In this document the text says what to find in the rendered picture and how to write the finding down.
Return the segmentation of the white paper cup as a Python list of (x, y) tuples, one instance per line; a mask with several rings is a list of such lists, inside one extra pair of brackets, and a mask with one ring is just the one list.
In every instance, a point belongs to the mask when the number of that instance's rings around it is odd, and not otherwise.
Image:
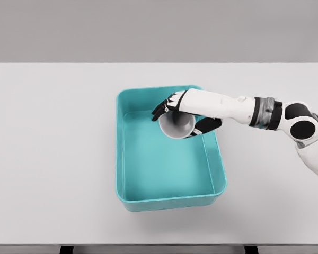
[(171, 139), (187, 138), (195, 128), (196, 118), (192, 114), (168, 111), (158, 119), (161, 131)]

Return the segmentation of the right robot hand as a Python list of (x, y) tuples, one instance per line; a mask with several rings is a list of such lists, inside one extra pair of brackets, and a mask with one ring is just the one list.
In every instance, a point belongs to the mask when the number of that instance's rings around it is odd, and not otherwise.
[(224, 102), (225, 97), (220, 94), (195, 88), (174, 92), (155, 107), (152, 121), (158, 122), (159, 117), (168, 111), (192, 114), (196, 118), (196, 125), (187, 138), (195, 137), (222, 126), (223, 114), (227, 109)]

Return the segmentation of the teal plastic basket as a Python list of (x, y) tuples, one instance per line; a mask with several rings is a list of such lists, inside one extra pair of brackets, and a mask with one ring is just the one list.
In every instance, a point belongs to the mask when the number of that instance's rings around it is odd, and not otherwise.
[(226, 189), (215, 132), (174, 140), (153, 109), (189, 85), (129, 88), (116, 98), (116, 194), (131, 212), (206, 206)]

